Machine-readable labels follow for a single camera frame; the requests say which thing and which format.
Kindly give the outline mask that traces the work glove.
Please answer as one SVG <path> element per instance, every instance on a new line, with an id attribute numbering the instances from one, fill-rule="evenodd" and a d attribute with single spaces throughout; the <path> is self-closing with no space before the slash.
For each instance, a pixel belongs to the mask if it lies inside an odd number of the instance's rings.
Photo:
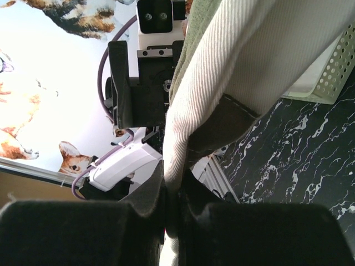
<path id="1" fill-rule="evenodd" d="M 224 94 L 260 117 L 354 20 L 353 1 L 193 1 L 170 89 L 160 265 L 178 265 L 178 190 L 191 134 Z"/>
<path id="2" fill-rule="evenodd" d="M 185 167 L 237 141 L 260 115 L 224 94 L 209 118 L 189 137 Z"/>

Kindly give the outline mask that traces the green plastic storage basket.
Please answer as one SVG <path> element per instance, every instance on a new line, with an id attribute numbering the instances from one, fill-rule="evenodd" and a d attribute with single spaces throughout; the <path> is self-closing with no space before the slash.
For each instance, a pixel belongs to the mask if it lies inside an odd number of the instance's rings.
<path id="1" fill-rule="evenodd" d="M 354 23 L 282 95 L 285 99 L 333 105 L 354 68 Z"/>

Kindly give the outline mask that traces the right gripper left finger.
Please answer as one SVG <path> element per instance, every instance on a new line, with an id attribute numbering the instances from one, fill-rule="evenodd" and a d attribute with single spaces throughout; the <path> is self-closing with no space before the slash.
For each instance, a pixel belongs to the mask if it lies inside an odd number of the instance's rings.
<path id="1" fill-rule="evenodd" d="M 163 163 L 120 201 L 22 200 L 1 209 L 2 265 L 158 265 Z"/>

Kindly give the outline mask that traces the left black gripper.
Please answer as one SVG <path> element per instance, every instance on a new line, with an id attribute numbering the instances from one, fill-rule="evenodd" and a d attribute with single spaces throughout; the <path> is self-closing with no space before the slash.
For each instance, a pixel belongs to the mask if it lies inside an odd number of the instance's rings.
<path id="1" fill-rule="evenodd" d="M 143 127 L 143 143 L 158 153 L 163 151 L 169 91 L 183 45 L 183 41 L 175 41 L 138 50 L 138 76 L 130 77 L 127 42 L 109 42 L 105 106 L 113 118 L 114 132 L 122 135 Z"/>

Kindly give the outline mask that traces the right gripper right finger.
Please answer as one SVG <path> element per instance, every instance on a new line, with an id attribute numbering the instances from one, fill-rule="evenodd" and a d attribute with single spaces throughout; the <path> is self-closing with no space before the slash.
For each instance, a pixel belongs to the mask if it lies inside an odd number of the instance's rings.
<path id="1" fill-rule="evenodd" d="M 350 265 L 332 213 L 317 204 L 230 203 L 186 171 L 179 190 L 180 265 Z"/>

